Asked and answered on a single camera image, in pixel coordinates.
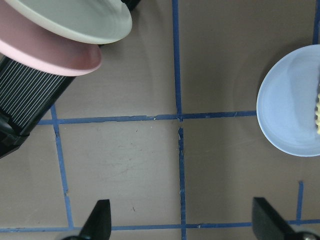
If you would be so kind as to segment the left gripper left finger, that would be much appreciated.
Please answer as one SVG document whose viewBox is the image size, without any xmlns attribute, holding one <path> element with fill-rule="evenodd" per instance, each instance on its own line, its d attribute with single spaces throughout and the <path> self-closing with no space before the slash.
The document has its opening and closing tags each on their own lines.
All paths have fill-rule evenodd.
<svg viewBox="0 0 320 240">
<path fill-rule="evenodd" d="M 78 237 L 81 240 L 109 240 L 111 205 L 109 199 L 98 200 Z"/>
</svg>

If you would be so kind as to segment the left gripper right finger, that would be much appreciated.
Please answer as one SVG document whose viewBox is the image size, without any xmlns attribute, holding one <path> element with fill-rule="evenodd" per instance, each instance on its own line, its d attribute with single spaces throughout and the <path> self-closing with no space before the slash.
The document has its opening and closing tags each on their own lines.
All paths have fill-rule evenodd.
<svg viewBox="0 0 320 240">
<path fill-rule="evenodd" d="M 299 240 L 300 234 L 280 216 L 264 197 L 252 200 L 252 230 L 258 240 Z"/>
</svg>

